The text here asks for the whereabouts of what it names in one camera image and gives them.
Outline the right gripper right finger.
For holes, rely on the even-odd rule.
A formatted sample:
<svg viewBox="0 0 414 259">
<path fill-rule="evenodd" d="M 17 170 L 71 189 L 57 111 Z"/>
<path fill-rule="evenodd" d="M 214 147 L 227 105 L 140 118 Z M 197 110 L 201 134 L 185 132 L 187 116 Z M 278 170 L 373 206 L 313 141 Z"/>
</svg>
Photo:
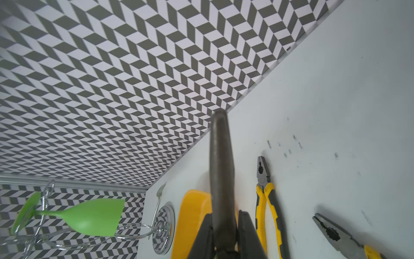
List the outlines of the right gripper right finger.
<svg viewBox="0 0 414 259">
<path fill-rule="evenodd" d="M 240 259 L 267 259 L 248 212 L 238 213 L 238 252 Z"/>
</svg>

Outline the yellow storage box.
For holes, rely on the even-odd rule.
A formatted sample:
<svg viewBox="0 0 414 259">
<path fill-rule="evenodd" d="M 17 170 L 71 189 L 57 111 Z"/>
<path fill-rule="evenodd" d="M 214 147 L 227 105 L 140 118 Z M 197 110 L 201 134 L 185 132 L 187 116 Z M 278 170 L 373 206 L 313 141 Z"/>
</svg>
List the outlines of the yellow storage box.
<svg viewBox="0 0 414 259">
<path fill-rule="evenodd" d="M 186 259 L 202 222 L 212 213 L 211 194 L 198 190 L 189 190 L 184 195 L 177 220 L 172 259 Z"/>
</svg>

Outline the yellow black combination pliers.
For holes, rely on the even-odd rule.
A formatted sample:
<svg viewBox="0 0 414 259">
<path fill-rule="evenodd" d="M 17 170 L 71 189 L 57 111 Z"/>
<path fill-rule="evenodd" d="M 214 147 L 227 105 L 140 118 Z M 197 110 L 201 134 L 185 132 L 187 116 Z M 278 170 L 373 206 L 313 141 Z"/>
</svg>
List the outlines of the yellow black combination pliers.
<svg viewBox="0 0 414 259">
<path fill-rule="evenodd" d="M 376 249 L 359 244 L 346 230 L 320 213 L 315 213 L 312 219 L 328 242 L 346 259 L 386 259 Z"/>
</svg>

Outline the yellow handled long-nose pliers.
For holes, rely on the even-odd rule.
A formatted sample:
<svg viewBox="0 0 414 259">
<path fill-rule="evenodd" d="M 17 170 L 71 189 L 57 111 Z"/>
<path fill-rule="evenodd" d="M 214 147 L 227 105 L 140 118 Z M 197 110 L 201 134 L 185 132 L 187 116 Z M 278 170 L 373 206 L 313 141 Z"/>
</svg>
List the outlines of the yellow handled long-nose pliers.
<svg viewBox="0 0 414 259">
<path fill-rule="evenodd" d="M 211 118 L 209 173 L 216 257 L 229 259 L 237 243 L 235 167 L 229 121 L 223 109 L 216 110 Z"/>
</svg>

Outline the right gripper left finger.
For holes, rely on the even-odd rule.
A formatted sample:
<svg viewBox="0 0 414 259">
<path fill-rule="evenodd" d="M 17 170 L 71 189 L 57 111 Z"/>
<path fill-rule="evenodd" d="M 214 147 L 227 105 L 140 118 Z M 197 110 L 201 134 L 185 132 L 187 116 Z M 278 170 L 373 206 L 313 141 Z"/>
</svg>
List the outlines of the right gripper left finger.
<svg viewBox="0 0 414 259">
<path fill-rule="evenodd" d="M 201 224 L 187 259 L 214 259 L 212 214 L 207 214 Z"/>
</svg>

